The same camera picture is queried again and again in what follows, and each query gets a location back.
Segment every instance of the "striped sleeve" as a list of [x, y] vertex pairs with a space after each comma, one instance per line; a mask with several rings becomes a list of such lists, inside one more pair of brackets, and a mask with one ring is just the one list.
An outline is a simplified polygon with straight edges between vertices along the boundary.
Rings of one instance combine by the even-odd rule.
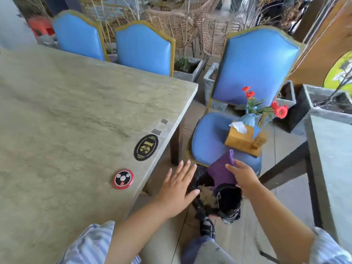
[[[57, 264], [103, 264], [105, 262], [115, 222], [91, 224], [63, 254]], [[140, 264], [139, 256], [131, 264]]]
[[323, 229], [315, 227], [317, 238], [310, 252], [310, 264], [352, 264], [350, 253], [341, 248]]

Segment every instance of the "foot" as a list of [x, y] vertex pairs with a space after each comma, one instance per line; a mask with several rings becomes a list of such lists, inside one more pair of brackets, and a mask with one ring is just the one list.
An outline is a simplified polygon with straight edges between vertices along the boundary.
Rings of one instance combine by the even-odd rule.
[[203, 221], [200, 221], [200, 235], [206, 235], [215, 240], [215, 227], [211, 219], [205, 217]]

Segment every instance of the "wooden napkin holder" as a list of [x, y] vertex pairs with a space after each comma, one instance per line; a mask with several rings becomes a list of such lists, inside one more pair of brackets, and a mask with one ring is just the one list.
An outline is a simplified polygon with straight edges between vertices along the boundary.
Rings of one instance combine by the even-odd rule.
[[267, 141], [267, 134], [265, 131], [260, 131], [253, 139], [254, 128], [248, 125], [244, 126], [247, 129], [246, 134], [239, 133], [234, 127], [230, 127], [225, 145], [259, 157], [262, 154], [262, 145]]

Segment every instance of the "blue chair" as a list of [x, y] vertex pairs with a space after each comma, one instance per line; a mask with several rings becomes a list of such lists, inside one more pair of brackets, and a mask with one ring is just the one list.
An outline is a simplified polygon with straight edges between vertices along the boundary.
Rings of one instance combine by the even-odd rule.
[[133, 21], [116, 28], [119, 64], [173, 76], [176, 40], [147, 21]]
[[[205, 115], [199, 120], [189, 143], [188, 153], [198, 164], [209, 166], [228, 152], [225, 140], [229, 124], [239, 117], [221, 113], [208, 113], [212, 100], [232, 105], [246, 104], [242, 87], [251, 86], [258, 100], [269, 106], [280, 91], [288, 73], [299, 56], [302, 44], [283, 31], [270, 26], [258, 26], [227, 35], [222, 60], [215, 79]], [[256, 174], [262, 168], [262, 156], [255, 157], [233, 150], [235, 159], [245, 162]]]
[[52, 26], [62, 50], [109, 61], [99, 23], [77, 11], [65, 10], [54, 18]]

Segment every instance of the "floor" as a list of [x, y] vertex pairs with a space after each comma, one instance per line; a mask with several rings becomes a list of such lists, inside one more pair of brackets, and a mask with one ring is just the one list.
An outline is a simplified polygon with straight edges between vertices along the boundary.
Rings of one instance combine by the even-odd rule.
[[[199, 47], [196, 48], [196, 57], [203, 57], [203, 55], [199, 56]], [[218, 63], [219, 59], [211, 57], [208, 65], [210, 66], [213, 62]], [[183, 150], [185, 150], [189, 137], [206, 108], [204, 105], [203, 77], [209, 66], [202, 71], [197, 81], [199, 84], [198, 93], [185, 115]], [[263, 146], [262, 174], [305, 141], [305, 137], [289, 134], [275, 124], [269, 124], [265, 128], [270, 135], [267, 143]], [[150, 177], [153, 193], [157, 193], [160, 189], [170, 166], [170, 150], [166, 148]], [[274, 189], [273, 193], [305, 224], [310, 227], [313, 226], [313, 213], [306, 174]], [[145, 199], [148, 199], [148, 197], [141, 196], [135, 205], [135, 209], [147, 202]], [[143, 263], [179, 264], [183, 248], [193, 238], [199, 236], [199, 223], [194, 215], [195, 210], [190, 206], [177, 217], [166, 222], [140, 253]], [[238, 221], [227, 225], [220, 218], [213, 217], [212, 219], [215, 223], [216, 243], [231, 255], [236, 263], [272, 263], [258, 253], [258, 248], [261, 248], [262, 251], [275, 256], [247, 199], [241, 204], [241, 218]]]

